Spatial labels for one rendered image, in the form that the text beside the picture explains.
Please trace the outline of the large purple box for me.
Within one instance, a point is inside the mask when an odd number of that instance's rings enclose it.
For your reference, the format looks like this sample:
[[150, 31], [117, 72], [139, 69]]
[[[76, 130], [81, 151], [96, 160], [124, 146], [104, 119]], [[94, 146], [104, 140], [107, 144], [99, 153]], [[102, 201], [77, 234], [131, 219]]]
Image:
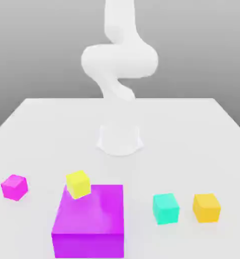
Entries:
[[123, 186], [92, 185], [79, 199], [64, 189], [52, 241], [56, 258], [123, 258]]

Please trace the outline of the small turquoise cube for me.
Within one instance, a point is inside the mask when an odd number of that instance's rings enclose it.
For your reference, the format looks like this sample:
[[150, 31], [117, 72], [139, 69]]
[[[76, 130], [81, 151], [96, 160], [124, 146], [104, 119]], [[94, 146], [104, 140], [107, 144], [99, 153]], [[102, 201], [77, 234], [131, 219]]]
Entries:
[[158, 225], [177, 223], [180, 207], [173, 193], [153, 196], [153, 215]]

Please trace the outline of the small orange cube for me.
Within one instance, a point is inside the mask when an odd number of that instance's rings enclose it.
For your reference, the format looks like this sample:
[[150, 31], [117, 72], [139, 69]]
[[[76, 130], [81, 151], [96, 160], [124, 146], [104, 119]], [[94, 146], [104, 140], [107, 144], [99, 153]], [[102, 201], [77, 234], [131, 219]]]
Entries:
[[221, 206], [213, 193], [195, 194], [193, 212], [199, 223], [218, 222]]

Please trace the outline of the small magenta cube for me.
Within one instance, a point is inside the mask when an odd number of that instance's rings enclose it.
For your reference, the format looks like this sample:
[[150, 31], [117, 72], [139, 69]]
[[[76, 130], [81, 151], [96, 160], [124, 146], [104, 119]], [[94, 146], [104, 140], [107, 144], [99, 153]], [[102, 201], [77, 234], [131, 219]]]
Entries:
[[10, 175], [1, 183], [4, 198], [19, 201], [27, 192], [27, 180], [23, 176]]

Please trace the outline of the small yellow cube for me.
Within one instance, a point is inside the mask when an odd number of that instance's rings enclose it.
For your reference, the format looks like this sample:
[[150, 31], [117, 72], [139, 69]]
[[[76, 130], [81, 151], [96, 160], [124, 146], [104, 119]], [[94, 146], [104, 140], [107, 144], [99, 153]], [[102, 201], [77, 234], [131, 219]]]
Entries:
[[73, 199], [79, 199], [91, 193], [90, 178], [83, 170], [67, 174], [66, 184]]

